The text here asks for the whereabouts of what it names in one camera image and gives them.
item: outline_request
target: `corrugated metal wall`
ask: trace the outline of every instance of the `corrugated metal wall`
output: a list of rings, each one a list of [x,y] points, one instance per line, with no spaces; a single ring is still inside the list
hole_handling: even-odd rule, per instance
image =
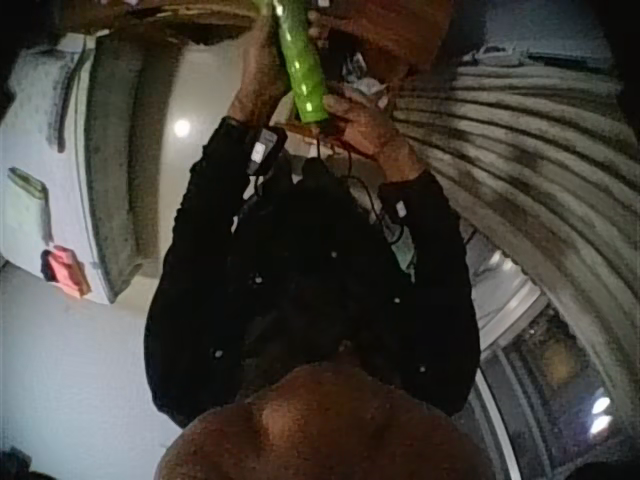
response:
[[[460,67],[407,83],[394,119],[461,215],[544,289],[631,419],[640,165],[619,90],[557,68]]]

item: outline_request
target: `white patch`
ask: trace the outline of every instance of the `white patch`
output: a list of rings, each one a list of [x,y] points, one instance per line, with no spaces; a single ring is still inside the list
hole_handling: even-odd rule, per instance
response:
[[[398,212],[400,218],[407,216],[407,207],[404,206],[404,202],[400,201],[396,203],[396,212]]]
[[[264,151],[266,150],[266,146],[263,143],[256,142],[253,146],[253,152],[251,152],[251,160],[260,163],[264,160]]]

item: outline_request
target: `hand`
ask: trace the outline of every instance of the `hand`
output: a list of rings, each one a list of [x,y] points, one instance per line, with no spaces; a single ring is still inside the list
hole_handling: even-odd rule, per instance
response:
[[[280,100],[289,91],[289,78],[278,51],[277,22],[271,2],[249,33],[244,51],[242,82],[228,115],[251,127],[269,123]]]
[[[426,167],[391,119],[359,91],[344,86],[342,94],[324,97],[327,111],[338,117],[342,140],[376,160],[388,181],[417,178]]]

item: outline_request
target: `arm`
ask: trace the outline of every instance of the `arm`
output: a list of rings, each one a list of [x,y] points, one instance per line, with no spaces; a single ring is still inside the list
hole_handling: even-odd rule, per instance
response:
[[[362,94],[345,88],[343,95],[325,97],[325,106],[346,125],[344,141],[385,172],[382,203],[390,218],[409,229],[416,248],[415,289],[402,325],[403,387],[452,415],[464,406],[480,361],[458,216],[391,120]]]
[[[237,391],[245,326],[225,315],[226,265],[233,217],[249,183],[247,132],[266,125],[286,93],[272,25],[270,16],[256,22],[229,118],[191,168],[149,309],[147,380],[157,408],[181,427],[233,401]]]

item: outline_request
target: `red object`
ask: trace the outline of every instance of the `red object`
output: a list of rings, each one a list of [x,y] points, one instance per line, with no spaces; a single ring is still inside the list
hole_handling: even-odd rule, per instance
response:
[[[56,285],[69,295],[81,298],[91,291],[82,263],[73,250],[55,245],[49,255],[49,265],[56,277]]]

